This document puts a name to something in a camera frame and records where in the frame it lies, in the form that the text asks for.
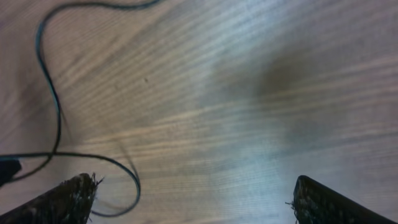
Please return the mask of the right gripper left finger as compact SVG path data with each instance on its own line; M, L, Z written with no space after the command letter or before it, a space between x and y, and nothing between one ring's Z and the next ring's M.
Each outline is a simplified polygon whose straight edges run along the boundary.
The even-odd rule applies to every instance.
M1 224L86 224L101 182L82 173L1 215Z

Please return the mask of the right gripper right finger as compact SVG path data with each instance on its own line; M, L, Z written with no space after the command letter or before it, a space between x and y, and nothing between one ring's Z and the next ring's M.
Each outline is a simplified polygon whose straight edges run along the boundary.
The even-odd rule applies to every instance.
M298 224L397 224L306 175L298 176L293 195Z

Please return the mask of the black cable USB plug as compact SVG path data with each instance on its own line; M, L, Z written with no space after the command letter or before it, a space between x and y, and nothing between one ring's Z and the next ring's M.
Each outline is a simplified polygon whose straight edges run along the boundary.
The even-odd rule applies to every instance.
M125 208L124 210L122 210L118 213L104 214L104 213L100 213L97 211L92 211L91 213L96 216L99 216L99 217L116 218L116 217L120 217L122 215L129 213L131 210L133 210L137 206L137 204L139 203L139 201L141 199L141 182L139 180L139 176L135 173L134 167L132 167L131 169L128 169L126 166L122 165L121 163L119 163L118 161L116 161L110 157L99 156L99 155L95 155L95 154L82 154L82 153L59 152L58 151L58 147L59 147L60 140L62 137L63 112L62 112L61 103L60 103L60 100L58 97L58 93L55 89L52 78L50 76L50 72L48 70L47 64L44 59L44 53L42 50L42 47L43 47L42 38L43 38L45 26L47 25L47 23L51 20L51 18L53 18L56 14L58 14L59 12L61 12L63 10L78 8L78 7L103 7L103 8L107 8L107 9L120 10L120 11L138 11L138 10L147 9L147 8L157 4L158 2L159 2L159 0L139 2L137 4L118 4L118 3L101 2L101 1L67 2L67 3L60 4L56 7L54 7L48 13L46 13L44 18L40 21L39 26L37 28L36 35L35 35L35 54L36 54L39 66L44 75L45 81L47 82L47 85L49 87L50 95L53 99L53 104L55 107L55 114L56 114L56 121L57 121L56 122L55 142L53 144L51 151L49 151L49 152L2 155L1 156L2 162L8 162L8 161L16 161L17 162L19 159L45 157L44 162L41 163L38 167L36 167L32 171L30 171L22 176L19 176L19 177L12 176L9 180L5 181L6 184L11 184L11 183L26 179L26 178L38 173L44 167L46 167L54 157L80 157L80 158L98 159L101 161L110 162L111 164L122 169L127 175L129 175L130 178L133 180L133 182L136 185L136 197L130 206L128 206L127 208Z

